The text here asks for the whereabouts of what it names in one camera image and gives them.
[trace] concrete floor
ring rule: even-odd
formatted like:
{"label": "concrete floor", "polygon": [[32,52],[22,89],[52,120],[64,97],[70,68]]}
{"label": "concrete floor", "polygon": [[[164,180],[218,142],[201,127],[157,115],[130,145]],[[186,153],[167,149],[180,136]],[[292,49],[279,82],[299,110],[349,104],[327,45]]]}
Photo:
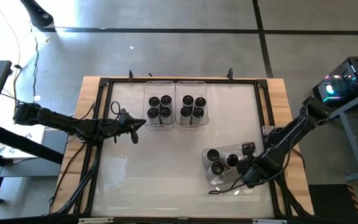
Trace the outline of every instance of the concrete floor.
{"label": "concrete floor", "polygon": [[[252,0],[37,1],[56,26],[256,29]],[[259,0],[265,29],[358,30],[358,0]],[[18,98],[31,100],[35,42],[29,17],[17,1],[0,0],[21,44]],[[71,114],[82,78],[90,75],[266,77],[257,34],[40,33],[37,94],[39,103]],[[291,110],[312,87],[348,56],[358,55],[358,35],[266,35],[275,78],[284,78]],[[17,48],[0,15],[0,59],[17,63]],[[309,184],[344,183],[357,171],[340,123],[320,127],[302,140]],[[42,215],[56,178],[6,179],[0,218]],[[358,181],[352,183],[358,196]]]}

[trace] wooden table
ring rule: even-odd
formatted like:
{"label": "wooden table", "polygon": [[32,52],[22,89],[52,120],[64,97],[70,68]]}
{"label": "wooden table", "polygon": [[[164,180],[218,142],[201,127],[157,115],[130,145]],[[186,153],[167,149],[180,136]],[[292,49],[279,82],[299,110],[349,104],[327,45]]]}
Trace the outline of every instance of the wooden table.
{"label": "wooden table", "polygon": [[[114,77],[114,78],[123,78],[128,79],[128,77]],[[191,77],[147,77],[150,80],[154,78],[166,78],[169,80],[170,78],[175,79],[185,79],[191,80]],[[88,112],[90,106],[96,99],[96,95],[98,93],[98,85],[99,85],[100,77],[84,77],[83,84],[81,87],[80,95],[78,97],[77,107],[75,111],[75,117],[82,117],[86,112]],[[208,78],[208,79],[227,79],[227,78]],[[276,126],[285,126],[288,122],[290,122],[293,118],[290,111],[290,106],[288,104],[287,92],[285,90],[285,84],[283,79],[267,79],[268,90],[270,94],[270,101],[272,104],[273,117],[275,120]],[[102,102],[106,98],[107,91],[104,91],[102,94]],[[264,108],[264,118],[265,122],[268,124],[267,110],[265,101],[262,100],[262,107]],[[98,117],[102,117],[102,112],[104,110],[104,105],[101,104]],[[60,169],[60,177],[63,171],[66,169],[68,161],[73,157],[74,153],[81,147],[82,143],[78,139],[74,139],[67,144],[67,148],[65,151],[62,167]],[[89,162],[89,166],[92,164],[93,156],[95,153],[96,147],[93,148],[91,153],[91,159]],[[65,178],[62,180],[61,186],[58,190],[57,197],[52,206],[52,211],[58,210],[62,205],[69,199],[73,191],[76,189],[80,175],[81,168],[83,166],[83,160],[85,156],[85,150],[82,150],[74,161],[71,163],[71,166],[68,168],[68,172]],[[292,194],[295,198],[302,204],[306,211],[313,213],[313,206],[310,199],[308,183],[306,181],[305,171],[303,169],[303,163],[301,158],[292,152],[290,163],[285,170],[285,177],[287,180],[288,188],[291,190]],[[81,212],[84,210],[86,205],[86,200],[88,198],[89,193],[89,184],[87,188],[84,190],[82,203],[81,203]],[[277,188],[278,200],[280,209],[282,212],[285,211],[284,204],[282,200],[282,194],[279,188]]]}

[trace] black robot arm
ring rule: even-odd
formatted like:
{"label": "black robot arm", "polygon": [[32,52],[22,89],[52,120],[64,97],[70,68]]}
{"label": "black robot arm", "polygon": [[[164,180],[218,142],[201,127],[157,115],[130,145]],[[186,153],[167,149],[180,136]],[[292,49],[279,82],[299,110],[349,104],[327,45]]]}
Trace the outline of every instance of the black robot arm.
{"label": "black robot arm", "polygon": [[106,138],[131,134],[132,142],[138,142],[136,131],[146,123],[144,119],[135,119],[122,109],[115,119],[76,119],[70,116],[50,111],[37,103],[19,103],[13,120],[21,125],[42,124],[75,134],[80,140],[94,144]]}
{"label": "black robot arm", "polygon": [[306,136],[315,127],[325,124],[328,120],[329,111],[321,101],[307,98],[303,102],[300,115],[284,128],[273,129],[264,139],[268,146],[267,150],[257,157],[252,155],[253,150],[244,150],[244,157],[237,163],[237,171],[240,180],[249,188],[275,180],[287,196],[291,205],[298,215],[309,215],[296,201],[280,174],[283,172],[285,156],[292,147]]}

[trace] black desk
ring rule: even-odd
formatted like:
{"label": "black desk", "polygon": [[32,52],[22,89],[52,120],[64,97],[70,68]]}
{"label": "black desk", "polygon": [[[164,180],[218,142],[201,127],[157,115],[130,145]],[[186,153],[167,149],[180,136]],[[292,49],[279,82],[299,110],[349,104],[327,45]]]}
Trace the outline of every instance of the black desk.
{"label": "black desk", "polygon": [[[0,92],[11,65],[9,61],[0,61]],[[58,176],[66,139],[67,134],[62,131],[47,131],[41,145],[0,127],[0,143],[38,157],[13,164],[0,156],[0,187],[4,177]]]}

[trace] clear plastic container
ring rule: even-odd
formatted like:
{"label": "clear plastic container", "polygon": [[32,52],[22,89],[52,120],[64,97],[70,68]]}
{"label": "clear plastic container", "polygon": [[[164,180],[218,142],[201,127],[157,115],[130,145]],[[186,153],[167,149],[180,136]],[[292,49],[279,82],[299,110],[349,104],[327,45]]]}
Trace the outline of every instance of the clear plastic container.
{"label": "clear plastic container", "polygon": [[170,130],[176,119],[175,84],[171,81],[144,83],[143,119],[151,130]]}
{"label": "clear plastic container", "polygon": [[[241,149],[242,145],[245,143],[248,142],[231,146],[216,147],[213,149],[207,148],[203,150],[201,156],[203,158],[203,165],[209,184],[217,186],[236,181],[236,179],[240,176],[236,168],[236,163],[238,159],[244,157]],[[219,171],[220,169],[222,171],[221,174],[216,173],[216,171]]]}
{"label": "clear plastic container", "polygon": [[207,86],[200,81],[176,84],[176,122],[182,130],[200,130],[208,124]]}

